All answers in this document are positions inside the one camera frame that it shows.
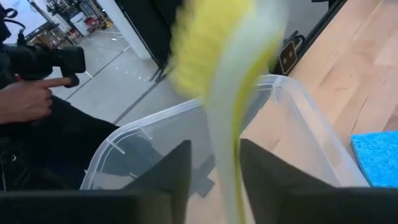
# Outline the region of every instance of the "clear plastic bin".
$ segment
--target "clear plastic bin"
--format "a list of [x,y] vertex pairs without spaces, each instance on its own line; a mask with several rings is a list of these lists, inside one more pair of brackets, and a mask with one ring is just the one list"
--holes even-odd
[[[362,173],[304,87],[266,75],[248,101],[243,138],[334,186],[366,186]],[[200,100],[127,124],[100,145],[81,189],[121,189],[183,140],[192,141],[187,223],[224,223],[206,114]]]

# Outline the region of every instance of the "black camera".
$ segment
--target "black camera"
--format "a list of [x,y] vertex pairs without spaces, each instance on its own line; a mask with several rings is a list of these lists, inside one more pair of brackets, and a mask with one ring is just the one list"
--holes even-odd
[[[22,80],[41,80],[53,72],[53,67],[60,67],[62,76],[70,78],[72,84],[79,85],[76,73],[86,71],[84,51],[81,47],[51,49],[44,44],[27,45],[23,31],[25,26],[11,20],[17,16],[14,9],[5,9],[0,5],[0,78],[1,87],[16,82],[16,74]],[[22,27],[14,45],[3,44],[11,36],[6,22]]]

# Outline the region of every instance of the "person's hand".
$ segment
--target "person's hand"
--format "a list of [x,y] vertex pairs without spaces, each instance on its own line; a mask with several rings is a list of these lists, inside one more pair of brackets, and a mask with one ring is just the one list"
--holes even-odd
[[23,81],[0,90],[0,124],[35,121],[51,114],[51,87],[69,85],[69,78]]

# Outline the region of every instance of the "yellow sponge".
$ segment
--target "yellow sponge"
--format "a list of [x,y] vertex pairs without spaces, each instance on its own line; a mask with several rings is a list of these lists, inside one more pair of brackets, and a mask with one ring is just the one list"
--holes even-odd
[[244,223],[239,127],[244,101],[274,61],[286,25],[283,0],[191,0],[177,12],[167,72],[186,96],[205,97],[229,223]]

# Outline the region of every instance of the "wooden countertop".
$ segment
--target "wooden countertop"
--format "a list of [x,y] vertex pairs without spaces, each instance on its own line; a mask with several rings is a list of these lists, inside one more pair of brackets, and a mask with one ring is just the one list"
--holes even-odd
[[[398,129],[397,12],[396,0],[348,0],[289,75],[306,87],[352,157],[352,134]],[[243,137],[269,149],[258,133],[283,133],[278,124],[286,122],[271,116],[260,110]],[[209,178],[217,183],[216,170]],[[226,223],[218,185],[190,199],[187,223]]]

